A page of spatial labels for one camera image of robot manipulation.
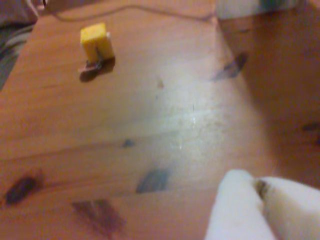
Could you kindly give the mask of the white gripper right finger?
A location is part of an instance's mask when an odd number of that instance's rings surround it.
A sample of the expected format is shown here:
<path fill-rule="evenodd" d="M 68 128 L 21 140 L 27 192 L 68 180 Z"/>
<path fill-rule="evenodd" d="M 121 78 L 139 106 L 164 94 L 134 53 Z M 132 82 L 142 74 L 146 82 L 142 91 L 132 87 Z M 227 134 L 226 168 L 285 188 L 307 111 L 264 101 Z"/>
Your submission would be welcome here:
<path fill-rule="evenodd" d="M 255 181 L 264 216 L 280 240 L 320 238 L 320 190 L 279 177 Z"/>

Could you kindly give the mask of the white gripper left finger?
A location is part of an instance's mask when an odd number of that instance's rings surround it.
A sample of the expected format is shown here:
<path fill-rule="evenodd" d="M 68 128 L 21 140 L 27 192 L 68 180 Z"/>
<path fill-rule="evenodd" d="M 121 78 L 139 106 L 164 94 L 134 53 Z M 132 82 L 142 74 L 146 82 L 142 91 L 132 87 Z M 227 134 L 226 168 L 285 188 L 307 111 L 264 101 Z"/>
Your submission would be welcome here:
<path fill-rule="evenodd" d="M 212 206 L 206 240 L 274 240 L 255 179 L 245 170 L 228 171 Z"/>

